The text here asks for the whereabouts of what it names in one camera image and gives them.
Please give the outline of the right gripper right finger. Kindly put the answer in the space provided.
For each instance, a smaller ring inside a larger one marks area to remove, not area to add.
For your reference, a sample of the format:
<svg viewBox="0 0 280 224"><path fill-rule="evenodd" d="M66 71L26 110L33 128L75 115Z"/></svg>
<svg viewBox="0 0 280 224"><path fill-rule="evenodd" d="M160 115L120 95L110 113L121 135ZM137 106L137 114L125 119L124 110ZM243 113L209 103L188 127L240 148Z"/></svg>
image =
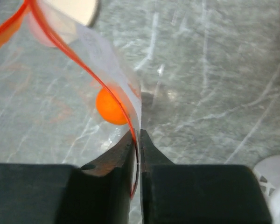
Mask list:
<svg viewBox="0 0 280 224"><path fill-rule="evenodd" d="M258 180L244 165L175 164L140 132L145 224L270 224Z"/></svg>

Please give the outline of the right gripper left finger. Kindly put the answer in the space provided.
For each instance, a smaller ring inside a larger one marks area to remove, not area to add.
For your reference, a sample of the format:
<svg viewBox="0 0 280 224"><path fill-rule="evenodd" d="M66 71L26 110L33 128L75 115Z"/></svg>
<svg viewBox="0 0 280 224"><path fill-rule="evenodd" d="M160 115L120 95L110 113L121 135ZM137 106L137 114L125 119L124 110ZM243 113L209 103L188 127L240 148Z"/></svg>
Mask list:
<svg viewBox="0 0 280 224"><path fill-rule="evenodd" d="M82 167L0 163L0 224L126 224L134 142L119 142Z"/></svg>

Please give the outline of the orange fruit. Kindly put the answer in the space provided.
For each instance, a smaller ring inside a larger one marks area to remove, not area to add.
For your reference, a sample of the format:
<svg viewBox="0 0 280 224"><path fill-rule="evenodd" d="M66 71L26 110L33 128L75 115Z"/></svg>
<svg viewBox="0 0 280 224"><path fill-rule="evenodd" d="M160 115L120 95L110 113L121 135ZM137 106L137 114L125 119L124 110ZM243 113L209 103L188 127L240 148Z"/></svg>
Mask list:
<svg viewBox="0 0 280 224"><path fill-rule="evenodd" d="M99 115L111 124L121 126L127 123L121 107L105 88L101 88L97 94L96 109Z"/></svg>

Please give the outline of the clear orange zip top bag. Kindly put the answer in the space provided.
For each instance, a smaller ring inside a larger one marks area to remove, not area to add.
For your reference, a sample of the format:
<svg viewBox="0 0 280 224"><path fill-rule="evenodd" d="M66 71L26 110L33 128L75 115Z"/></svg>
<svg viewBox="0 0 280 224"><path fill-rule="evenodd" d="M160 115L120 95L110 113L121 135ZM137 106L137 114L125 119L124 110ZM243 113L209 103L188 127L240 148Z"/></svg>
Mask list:
<svg viewBox="0 0 280 224"><path fill-rule="evenodd" d="M139 81L94 24L76 25L78 39L68 45L36 0L0 0L0 163L80 166L127 132L140 147ZM101 88L121 107L125 125L99 115Z"/></svg>

